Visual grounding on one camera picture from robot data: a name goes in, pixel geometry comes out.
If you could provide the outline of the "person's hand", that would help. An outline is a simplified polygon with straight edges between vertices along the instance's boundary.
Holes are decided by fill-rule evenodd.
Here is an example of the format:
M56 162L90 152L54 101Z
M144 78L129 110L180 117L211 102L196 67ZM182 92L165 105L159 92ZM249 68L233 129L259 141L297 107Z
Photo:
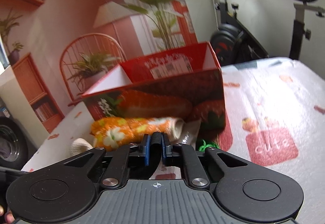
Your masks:
M5 206L0 206L0 221L2 224L11 224L15 221L11 210Z

